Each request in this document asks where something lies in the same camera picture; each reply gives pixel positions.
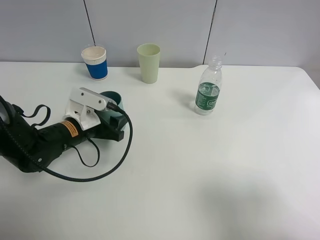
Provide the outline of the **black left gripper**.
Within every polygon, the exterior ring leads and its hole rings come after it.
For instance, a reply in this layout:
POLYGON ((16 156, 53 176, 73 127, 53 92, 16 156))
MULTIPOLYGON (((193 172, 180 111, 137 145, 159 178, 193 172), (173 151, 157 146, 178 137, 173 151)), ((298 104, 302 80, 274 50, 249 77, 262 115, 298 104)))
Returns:
POLYGON ((87 130, 82 130, 81 126, 74 122, 78 135, 75 137, 74 144, 79 145, 87 139, 113 140, 120 142, 124 138, 123 128, 125 127, 124 117, 110 117, 109 127, 106 121, 87 130))

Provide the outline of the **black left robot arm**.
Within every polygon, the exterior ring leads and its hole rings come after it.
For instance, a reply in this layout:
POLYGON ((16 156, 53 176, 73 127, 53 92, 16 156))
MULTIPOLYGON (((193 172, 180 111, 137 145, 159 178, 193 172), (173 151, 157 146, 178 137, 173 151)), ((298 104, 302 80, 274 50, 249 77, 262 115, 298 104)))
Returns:
POLYGON ((88 130, 82 130, 79 123, 68 117, 56 124, 37 129, 37 124, 29 125, 23 110, 0 100, 0 118, 4 126, 0 128, 0 154, 24 173, 40 172, 25 151, 43 167, 59 158, 63 152, 93 139, 121 141, 127 119, 123 116, 110 117, 109 121, 100 120, 100 124, 88 130))

